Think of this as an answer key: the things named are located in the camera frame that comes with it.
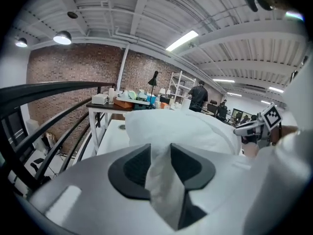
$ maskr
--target bottle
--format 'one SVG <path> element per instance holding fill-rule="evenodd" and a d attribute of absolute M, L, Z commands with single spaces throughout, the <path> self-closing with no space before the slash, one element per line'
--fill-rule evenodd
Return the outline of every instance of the bottle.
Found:
<path fill-rule="evenodd" d="M 156 105 L 156 102 L 160 102 L 160 94 L 159 95 L 157 95 L 157 97 L 156 97 L 156 99 L 155 99 L 155 103 L 154 103 L 154 105 Z"/>
<path fill-rule="evenodd" d="M 174 97 L 172 97 L 171 99 L 170 99 L 170 106 L 172 106 L 172 104 L 174 104 L 175 102 L 174 102 Z"/>

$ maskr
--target ceiling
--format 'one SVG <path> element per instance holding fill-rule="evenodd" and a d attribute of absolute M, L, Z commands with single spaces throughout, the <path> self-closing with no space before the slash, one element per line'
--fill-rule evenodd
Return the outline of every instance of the ceiling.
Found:
<path fill-rule="evenodd" d="M 284 106 L 281 94 L 268 87 L 284 89 L 309 51 L 303 23 L 284 15 L 260 7 L 254 13 L 244 0 L 30 0 L 11 34 L 26 37 L 32 49 L 56 44 L 52 38 L 61 30 L 74 43 L 130 43 L 130 49 L 176 65 L 222 93 Z M 192 29 L 197 38 L 172 53 L 165 50 Z"/>

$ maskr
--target white ceiling beam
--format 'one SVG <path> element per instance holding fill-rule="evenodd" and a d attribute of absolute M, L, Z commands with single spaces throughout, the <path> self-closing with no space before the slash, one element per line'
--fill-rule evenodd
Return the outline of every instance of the white ceiling beam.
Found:
<path fill-rule="evenodd" d="M 307 34 L 304 24 L 296 21 L 254 21 L 225 27 L 203 36 L 198 36 L 193 41 L 196 47 L 189 48 L 188 45 L 184 44 L 174 52 L 180 56 L 184 56 L 197 51 L 197 47 L 205 48 L 236 40 L 264 38 L 305 42 L 307 40 Z"/>
<path fill-rule="evenodd" d="M 263 81 L 263 80 L 259 80 L 259 79 L 252 79 L 252 78 L 245 78 L 245 77 L 234 77 L 234 76 L 210 76 L 212 79 L 229 79 L 229 80 L 234 80 L 235 83 L 232 83 L 232 85 L 236 86 L 236 83 L 239 84 L 250 84 L 250 85 L 254 85 L 254 86 L 259 86 L 259 87 L 263 87 L 263 88 L 268 88 L 270 86 L 278 88 L 283 90 L 283 86 L 279 85 L 279 84 L 275 84 L 275 83 L 271 83 L 268 81 Z M 221 85 L 223 88 L 224 86 L 229 85 L 229 83 L 223 82 L 220 83 L 219 85 Z"/>
<path fill-rule="evenodd" d="M 127 41 L 117 40 L 117 39 L 113 39 L 113 38 L 104 38 L 101 35 L 98 37 L 97 36 L 72 37 L 72 42 L 75 44 L 83 44 L 83 43 L 102 44 L 102 45 L 116 46 L 119 48 L 125 48 L 126 45 L 129 44 L 129 42 L 127 42 Z M 45 41 L 45 42 L 40 42 L 36 45 L 33 45 L 31 47 L 31 49 L 32 50 L 40 49 L 40 48 L 53 46 L 53 45 L 57 45 L 57 43 L 55 41 Z M 198 73 L 198 71 L 191 69 L 189 66 L 185 65 L 180 60 L 176 60 L 173 57 L 170 57 L 168 55 L 162 54 L 160 52 L 157 52 L 155 50 L 152 50 L 150 48 L 143 47 L 143 46 L 140 46 L 137 44 L 130 44 L 130 50 L 133 50 L 133 51 L 136 51 L 139 53 L 144 53 L 146 55 L 152 56 L 152 57 L 160 59 L 166 63 L 174 65 L 174 66 L 180 68 L 181 70 L 191 74 L 192 76 L 195 76 L 196 78 L 198 78 L 200 80 L 203 80 L 205 83 L 207 83 L 208 85 L 213 87 L 218 92 L 220 92 L 220 93 L 222 92 L 221 88 L 211 80 L 209 75 L 203 74 L 203 72 L 201 73 L 201 71 L 199 71 L 199 73 Z"/>
<path fill-rule="evenodd" d="M 259 95 L 259 94 L 254 94 L 254 93 L 250 93 L 250 92 L 245 92 L 243 89 L 242 90 L 237 90 L 237 89 L 231 89 L 231 88 L 226 88 L 228 90 L 228 92 L 233 92 L 236 94 L 240 94 L 243 97 L 248 97 L 248 98 L 253 98 L 254 100 L 257 101 L 267 101 L 271 103 L 271 99 L 276 101 L 276 102 L 284 102 L 284 99 L 282 96 L 280 95 L 275 95 L 275 94 L 265 94 L 265 95 Z"/>
<path fill-rule="evenodd" d="M 142 14 L 148 0 L 137 0 L 136 8 L 135 8 L 135 13 L 137 14 Z M 132 27 L 131 27 L 131 35 L 135 35 L 139 22 L 140 22 L 141 17 L 139 15 L 134 15 L 133 21 L 132 21 Z"/>
<path fill-rule="evenodd" d="M 78 15 L 78 18 L 76 19 L 70 19 L 75 22 L 76 27 L 79 29 L 79 31 L 82 33 L 83 36 L 87 36 L 88 32 L 88 25 L 86 24 L 82 14 L 77 10 L 77 5 L 74 0 L 60 0 L 61 5 L 65 11 L 73 11 Z"/>
<path fill-rule="evenodd" d="M 51 39 L 53 39 L 53 37 L 56 34 L 53 29 L 51 29 L 49 26 L 47 26 L 43 22 L 39 21 L 38 18 L 36 18 L 34 15 L 32 15 L 31 13 L 29 13 L 26 10 L 22 9 L 17 18 L 18 18 L 18 20 L 21 20 L 24 23 L 30 25 L 29 27 L 33 27 L 33 28 L 37 29 L 43 35 L 45 35 Z"/>
<path fill-rule="evenodd" d="M 24 37 L 27 40 L 27 44 L 29 46 L 35 45 L 39 43 L 39 39 L 36 37 L 33 37 L 32 35 L 27 34 L 26 32 L 22 32 L 18 29 L 12 28 L 10 29 L 5 37 L 10 42 L 16 42 L 19 38 Z"/>
<path fill-rule="evenodd" d="M 215 62 L 222 70 L 251 70 L 251 71 L 264 71 L 272 72 L 290 76 L 296 67 L 278 63 L 263 62 L 263 61 L 250 61 L 250 60 L 235 60 L 235 61 L 217 61 Z M 217 66 L 213 63 L 199 64 L 197 67 L 201 70 L 218 70 Z"/>

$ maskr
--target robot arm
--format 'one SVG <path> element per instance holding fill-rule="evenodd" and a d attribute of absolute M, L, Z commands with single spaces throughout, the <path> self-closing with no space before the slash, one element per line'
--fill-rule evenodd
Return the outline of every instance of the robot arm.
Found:
<path fill-rule="evenodd" d="M 257 136 L 260 148 L 268 146 L 270 131 L 279 125 L 282 117 L 274 103 L 271 103 L 261 113 L 258 113 L 256 121 L 241 124 L 236 127 L 234 134 L 237 136 L 248 137 Z"/>

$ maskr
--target white fabric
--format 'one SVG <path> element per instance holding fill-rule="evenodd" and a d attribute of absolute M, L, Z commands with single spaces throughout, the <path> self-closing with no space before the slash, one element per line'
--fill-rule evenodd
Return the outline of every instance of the white fabric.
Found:
<path fill-rule="evenodd" d="M 145 188 L 157 213 L 177 229 L 184 186 L 171 165 L 170 144 L 238 155 L 241 140 L 233 127 L 214 117 L 193 111 L 142 110 L 125 115 L 130 146 L 151 144 L 151 166 Z"/>

